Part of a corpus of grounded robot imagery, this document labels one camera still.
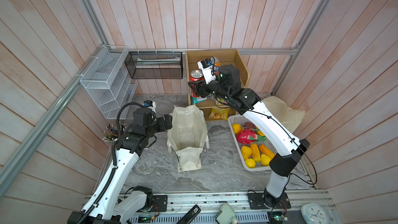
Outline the floral canvas tote bag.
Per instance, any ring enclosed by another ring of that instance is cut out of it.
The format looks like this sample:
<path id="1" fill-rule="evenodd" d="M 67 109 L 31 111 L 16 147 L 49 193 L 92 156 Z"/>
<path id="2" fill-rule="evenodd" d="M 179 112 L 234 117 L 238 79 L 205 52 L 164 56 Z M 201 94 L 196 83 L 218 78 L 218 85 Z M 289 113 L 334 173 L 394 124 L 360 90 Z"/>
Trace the floral canvas tote bag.
<path id="1" fill-rule="evenodd" d="M 172 128 L 167 131 L 169 152 L 176 152 L 178 172 L 202 168 L 201 154 L 209 148 L 208 129 L 204 113 L 196 105 L 175 106 Z"/>

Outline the red cola can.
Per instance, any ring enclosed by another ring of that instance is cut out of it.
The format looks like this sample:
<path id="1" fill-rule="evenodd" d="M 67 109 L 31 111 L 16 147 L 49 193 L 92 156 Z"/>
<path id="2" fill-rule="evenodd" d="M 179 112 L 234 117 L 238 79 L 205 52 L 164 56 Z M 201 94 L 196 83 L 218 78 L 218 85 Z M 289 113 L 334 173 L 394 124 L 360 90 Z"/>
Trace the red cola can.
<path id="1" fill-rule="evenodd" d="M 201 70 L 193 70 L 190 72 L 190 76 L 189 76 L 189 80 L 190 82 L 195 82 L 195 81 L 199 81 L 202 80 L 204 78 L 203 72 Z M 191 96 L 193 98 L 198 97 L 193 89 L 191 89 Z"/>

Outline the yellow bell pepper toy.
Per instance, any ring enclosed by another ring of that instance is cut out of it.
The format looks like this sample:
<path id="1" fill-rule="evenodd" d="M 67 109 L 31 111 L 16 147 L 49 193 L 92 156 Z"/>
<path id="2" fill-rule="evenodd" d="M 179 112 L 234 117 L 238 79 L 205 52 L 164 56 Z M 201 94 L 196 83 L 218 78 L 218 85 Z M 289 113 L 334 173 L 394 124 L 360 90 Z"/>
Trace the yellow bell pepper toy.
<path id="1" fill-rule="evenodd" d="M 249 146 L 242 146 L 240 151 L 244 160 L 252 156 L 252 149 Z"/>

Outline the yellow plastic grocery bag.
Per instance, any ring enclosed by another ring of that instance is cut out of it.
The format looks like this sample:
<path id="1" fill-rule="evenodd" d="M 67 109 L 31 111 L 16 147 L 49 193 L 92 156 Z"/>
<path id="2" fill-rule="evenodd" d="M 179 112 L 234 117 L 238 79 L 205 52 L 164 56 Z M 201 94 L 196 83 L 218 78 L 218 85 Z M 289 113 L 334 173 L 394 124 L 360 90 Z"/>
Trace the yellow plastic grocery bag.
<path id="1" fill-rule="evenodd" d="M 266 97 L 262 101 L 273 116 L 291 133 L 297 129 L 305 116 L 305 111 L 292 109 L 276 96 Z"/>

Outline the teal snack bag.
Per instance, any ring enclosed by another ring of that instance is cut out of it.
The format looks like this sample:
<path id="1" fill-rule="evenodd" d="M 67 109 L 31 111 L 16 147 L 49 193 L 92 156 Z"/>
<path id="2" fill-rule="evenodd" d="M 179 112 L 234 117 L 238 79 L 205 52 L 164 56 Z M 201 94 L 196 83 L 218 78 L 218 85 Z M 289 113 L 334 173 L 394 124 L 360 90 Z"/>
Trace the teal snack bag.
<path id="1" fill-rule="evenodd" d="M 192 97 L 191 96 L 191 104 L 198 104 L 204 102 L 208 99 L 208 97 Z"/>

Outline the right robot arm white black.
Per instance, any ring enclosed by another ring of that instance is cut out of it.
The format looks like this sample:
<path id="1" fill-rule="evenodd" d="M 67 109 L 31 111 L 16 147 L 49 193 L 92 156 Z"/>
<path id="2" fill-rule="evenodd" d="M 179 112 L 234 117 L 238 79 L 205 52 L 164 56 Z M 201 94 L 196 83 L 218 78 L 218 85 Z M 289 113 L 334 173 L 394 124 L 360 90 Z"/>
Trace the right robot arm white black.
<path id="1" fill-rule="evenodd" d="M 272 170 L 264 190 L 264 202 L 275 207 L 286 190 L 290 174 L 309 148 L 306 139 L 299 139 L 288 131 L 267 109 L 261 98 L 251 89 L 241 87 L 240 71 L 233 65 L 223 65 L 217 72 L 213 65 L 198 63 L 204 78 L 190 82 L 189 87 L 200 97 L 213 95 L 222 104 L 236 110 L 251 121 L 276 148 L 270 161 Z"/>

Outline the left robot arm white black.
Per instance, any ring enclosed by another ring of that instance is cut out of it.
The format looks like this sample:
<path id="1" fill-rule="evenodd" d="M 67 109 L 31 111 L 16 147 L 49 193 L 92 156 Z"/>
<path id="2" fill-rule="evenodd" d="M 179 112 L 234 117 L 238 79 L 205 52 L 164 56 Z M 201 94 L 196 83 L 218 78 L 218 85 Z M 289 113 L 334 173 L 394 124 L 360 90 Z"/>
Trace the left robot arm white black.
<path id="1" fill-rule="evenodd" d="M 137 186 L 130 196 L 121 200 L 119 194 L 128 174 L 156 133 L 172 128 L 171 115 L 157 117 L 155 103 L 134 103 L 132 123 L 125 129 L 117 124 L 118 138 L 111 146 L 112 161 L 93 196 L 79 212 L 72 212 L 69 224 L 128 224 L 137 211 L 155 210 L 153 191 Z"/>

